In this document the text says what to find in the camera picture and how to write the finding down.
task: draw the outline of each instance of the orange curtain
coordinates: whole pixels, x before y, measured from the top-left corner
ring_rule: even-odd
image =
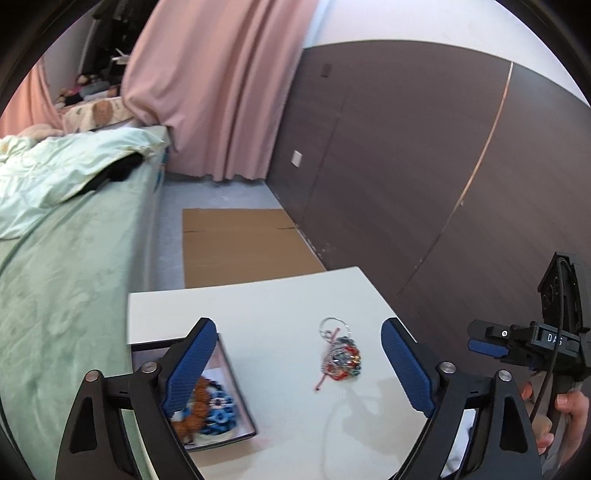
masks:
[[[318,0],[160,0],[131,54],[125,106],[169,127],[168,169],[267,175]]]
[[[27,74],[8,102],[0,117],[0,138],[17,135],[37,124],[63,129],[60,115],[53,106],[47,87],[43,58]]]

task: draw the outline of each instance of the brown wall panel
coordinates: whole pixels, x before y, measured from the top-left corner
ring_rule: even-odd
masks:
[[[339,47],[352,84],[301,227],[328,268],[358,265],[392,301],[478,160],[509,62],[410,41]]]
[[[591,265],[591,109],[515,65],[504,110],[464,205],[392,306],[446,360],[490,374],[466,349],[474,318],[541,320],[554,251]]]
[[[297,224],[345,101],[351,68],[346,53],[336,45],[305,50],[285,105],[267,185]],[[303,155],[299,168],[291,163],[294,150]]]

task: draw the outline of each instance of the green bed sheet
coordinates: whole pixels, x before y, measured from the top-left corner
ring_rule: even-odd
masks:
[[[37,480],[54,478],[84,374],[131,372],[127,299],[138,289],[134,262],[163,157],[152,156],[125,182],[63,203],[28,236],[0,241],[0,398]],[[126,424],[149,478],[133,418]]]

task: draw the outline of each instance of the open jewelry box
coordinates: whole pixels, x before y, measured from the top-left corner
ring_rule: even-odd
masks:
[[[157,361],[170,346],[181,340],[183,339],[131,345],[131,362],[134,371],[146,362]],[[211,405],[209,414],[205,414],[205,416],[213,418],[214,414],[218,414],[216,417],[220,417],[221,423],[219,425],[214,424],[214,427],[226,428],[228,424],[234,425],[234,427],[227,432],[216,432],[217,434],[202,433],[212,431],[211,428],[207,429],[205,425],[200,432],[187,432],[186,436],[181,439],[185,449],[188,452],[207,450],[254,437],[258,433],[256,425],[240,392],[220,335],[217,336],[217,344],[203,370],[202,378],[210,381],[206,388],[210,392],[209,401],[200,398],[197,390],[201,390],[201,387],[198,387],[191,396],[187,407],[182,412],[176,412],[173,415],[171,419],[173,426],[177,421],[185,422],[186,416],[190,415],[192,411],[196,411],[195,404],[203,401],[204,404]],[[226,410],[232,412],[230,418],[227,417]]]

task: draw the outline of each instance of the white table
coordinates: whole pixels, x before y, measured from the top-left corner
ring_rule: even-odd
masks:
[[[327,379],[324,317],[351,327],[356,380]],[[394,312],[358,268],[221,287],[134,293],[128,343],[180,338],[200,317],[217,325],[259,435],[191,457],[207,480],[380,479],[393,475],[423,428],[383,353]]]

